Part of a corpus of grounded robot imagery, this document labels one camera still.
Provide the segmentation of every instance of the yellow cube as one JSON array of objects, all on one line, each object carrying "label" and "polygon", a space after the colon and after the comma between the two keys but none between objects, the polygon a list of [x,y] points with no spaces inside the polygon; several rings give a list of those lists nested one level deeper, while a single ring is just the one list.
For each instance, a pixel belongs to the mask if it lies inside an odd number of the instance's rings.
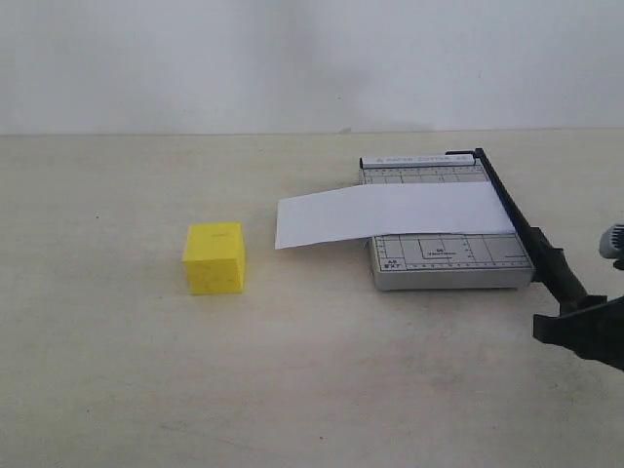
[{"label": "yellow cube", "polygon": [[241,293],[245,285],[245,243],[239,222],[193,224],[184,266],[192,294]]}]

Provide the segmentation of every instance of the white wall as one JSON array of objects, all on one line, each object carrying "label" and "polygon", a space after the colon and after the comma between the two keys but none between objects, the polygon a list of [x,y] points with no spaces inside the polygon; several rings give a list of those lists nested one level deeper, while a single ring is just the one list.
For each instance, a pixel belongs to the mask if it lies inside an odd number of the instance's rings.
[{"label": "white wall", "polygon": [[621,0],[2,0],[0,133],[624,126]]}]

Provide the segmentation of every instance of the yellow foam block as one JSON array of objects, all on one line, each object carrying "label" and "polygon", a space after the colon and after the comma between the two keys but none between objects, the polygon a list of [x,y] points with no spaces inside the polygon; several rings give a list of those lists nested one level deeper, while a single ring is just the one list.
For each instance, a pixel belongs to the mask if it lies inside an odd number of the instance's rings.
[{"label": "yellow foam block", "polygon": [[241,293],[245,286],[245,243],[239,222],[193,224],[184,266],[192,294]]}]

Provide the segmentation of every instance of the paper sheet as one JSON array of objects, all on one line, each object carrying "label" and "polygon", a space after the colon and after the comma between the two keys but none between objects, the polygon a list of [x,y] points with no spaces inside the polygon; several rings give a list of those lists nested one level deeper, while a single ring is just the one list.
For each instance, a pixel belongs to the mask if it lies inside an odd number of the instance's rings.
[{"label": "paper sheet", "polygon": [[489,182],[370,184],[280,200],[275,249],[385,234],[509,234]]}]

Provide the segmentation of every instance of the white table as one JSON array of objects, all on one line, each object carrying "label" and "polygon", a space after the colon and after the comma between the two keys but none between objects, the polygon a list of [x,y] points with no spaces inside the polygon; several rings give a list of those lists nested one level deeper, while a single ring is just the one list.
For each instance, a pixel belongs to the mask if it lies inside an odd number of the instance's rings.
[{"label": "white table", "polygon": [[[375,290],[361,242],[273,250],[277,201],[364,153],[482,146],[592,293],[624,132],[0,138],[0,466],[615,467],[624,374],[531,337],[518,292]],[[244,223],[193,297],[187,226]]]}]

